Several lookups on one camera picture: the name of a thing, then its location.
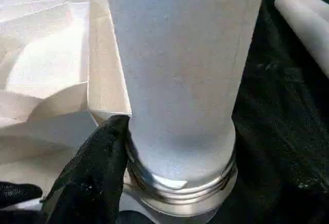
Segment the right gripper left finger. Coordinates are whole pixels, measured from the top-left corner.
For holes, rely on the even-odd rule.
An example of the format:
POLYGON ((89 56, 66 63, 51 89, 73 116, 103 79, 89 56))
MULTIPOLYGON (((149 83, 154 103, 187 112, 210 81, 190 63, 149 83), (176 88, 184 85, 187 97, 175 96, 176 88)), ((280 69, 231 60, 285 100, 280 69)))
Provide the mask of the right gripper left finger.
POLYGON ((115 223, 127 166, 129 117, 99 125, 65 165, 43 201, 41 223, 115 223))

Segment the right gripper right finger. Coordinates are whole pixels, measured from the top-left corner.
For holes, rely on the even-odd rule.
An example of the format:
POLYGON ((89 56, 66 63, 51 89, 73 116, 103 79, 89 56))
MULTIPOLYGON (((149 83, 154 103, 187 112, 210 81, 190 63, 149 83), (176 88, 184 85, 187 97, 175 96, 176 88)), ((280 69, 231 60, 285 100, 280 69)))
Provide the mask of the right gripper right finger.
POLYGON ((235 116, 236 185, 216 223, 328 223, 328 191, 268 125, 235 116))

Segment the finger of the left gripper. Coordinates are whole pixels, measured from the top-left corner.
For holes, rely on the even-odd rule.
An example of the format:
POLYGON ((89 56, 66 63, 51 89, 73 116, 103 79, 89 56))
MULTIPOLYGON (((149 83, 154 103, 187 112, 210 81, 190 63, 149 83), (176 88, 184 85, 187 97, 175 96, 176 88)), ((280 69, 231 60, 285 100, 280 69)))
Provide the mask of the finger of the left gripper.
POLYGON ((34 184, 1 182, 1 210, 39 210, 42 195, 34 184))

